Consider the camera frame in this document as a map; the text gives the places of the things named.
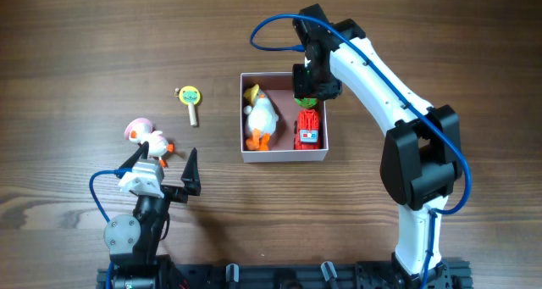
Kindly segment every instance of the wooden tabletop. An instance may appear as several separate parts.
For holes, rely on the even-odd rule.
[[[541,288],[540,0],[0,0],[0,288],[94,287],[108,249],[88,180],[135,151],[123,132],[141,116],[178,148],[166,183],[199,151],[202,195],[172,205],[159,248],[175,263],[389,259],[384,138],[349,90],[328,102],[324,162],[242,163],[240,73],[302,61],[248,37],[313,3],[353,18],[411,89],[459,114],[473,194],[443,220],[443,256],[471,261],[478,289]],[[290,21],[258,41],[298,42]],[[203,96],[198,128],[174,98],[185,85]],[[135,198],[116,183],[101,177],[97,195],[110,216],[129,214]]]

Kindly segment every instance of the yellow hat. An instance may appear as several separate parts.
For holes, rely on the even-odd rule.
[[[260,86],[256,84],[252,88],[246,89],[243,93],[243,97],[252,105],[254,104],[254,98],[256,98],[258,91],[260,91]]]

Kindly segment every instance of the plush toy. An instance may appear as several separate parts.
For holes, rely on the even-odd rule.
[[[169,144],[161,131],[152,131],[152,122],[148,119],[134,119],[126,127],[124,138],[136,144],[149,143],[149,157],[158,158],[162,167],[167,167],[162,156],[174,151],[174,144]]]
[[[249,150],[269,150],[269,138],[277,129],[279,116],[274,112],[273,104],[259,85],[246,89],[243,97],[250,103],[243,109],[247,115],[246,147]]]

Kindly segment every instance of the open box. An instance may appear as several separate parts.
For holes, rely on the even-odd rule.
[[[250,151],[245,144],[246,115],[243,108],[248,101],[243,92],[254,85],[260,85],[274,106],[279,116],[277,130],[269,140],[269,151]],[[325,102],[318,102],[316,110],[320,114],[321,149],[294,150],[294,123],[301,107],[293,98],[291,73],[242,73],[241,74],[241,154],[245,163],[256,162],[292,162],[322,161],[328,153],[328,125],[326,121]]]

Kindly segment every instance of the red toy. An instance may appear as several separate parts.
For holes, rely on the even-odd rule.
[[[303,109],[295,122],[295,150],[320,149],[320,115],[316,110]]]

